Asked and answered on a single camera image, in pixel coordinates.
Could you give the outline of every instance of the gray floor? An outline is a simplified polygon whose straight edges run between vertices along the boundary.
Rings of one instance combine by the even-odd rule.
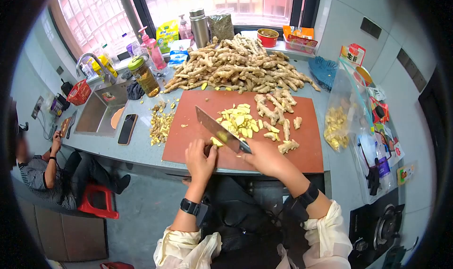
[[[157,241],[173,222],[186,190],[180,181],[131,175],[130,185],[116,196],[120,218],[107,219],[110,261],[155,268]]]

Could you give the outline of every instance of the phone screen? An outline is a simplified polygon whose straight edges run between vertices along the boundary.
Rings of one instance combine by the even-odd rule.
[[[137,121],[137,114],[128,114],[124,119],[123,127],[121,128],[118,144],[129,145],[132,131],[134,130],[135,122]]]

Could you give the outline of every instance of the hand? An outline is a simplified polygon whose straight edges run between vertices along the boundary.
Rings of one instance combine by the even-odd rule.
[[[52,136],[52,153],[57,153],[61,148],[61,137],[60,130],[55,131],[54,136]]]
[[[247,138],[247,143],[252,154],[243,153],[242,158],[260,173],[279,180],[287,174],[300,173],[276,147],[268,142]]]
[[[212,175],[217,158],[217,145],[213,145],[209,151],[209,157],[203,153],[205,142],[196,139],[189,143],[186,149],[186,164],[192,176],[192,184],[204,184],[206,186]]]

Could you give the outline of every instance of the stainless steel sink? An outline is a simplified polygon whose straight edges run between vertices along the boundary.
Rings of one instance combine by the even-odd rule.
[[[113,114],[126,105],[126,88],[132,81],[123,81],[109,87],[104,84],[97,86],[85,104],[75,133],[114,137],[116,130],[112,128],[110,120]]]

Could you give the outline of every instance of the white sleeve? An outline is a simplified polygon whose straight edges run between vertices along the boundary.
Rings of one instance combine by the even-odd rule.
[[[327,215],[321,219],[309,219],[303,225],[310,249],[303,254],[306,268],[348,269],[348,255],[352,244],[344,229],[341,207],[332,200]]]
[[[164,231],[164,236],[157,242],[154,251],[154,262],[158,269],[209,269],[211,259],[217,257],[222,246],[218,232],[207,235],[198,243],[201,231],[181,232],[172,231],[170,227]]]

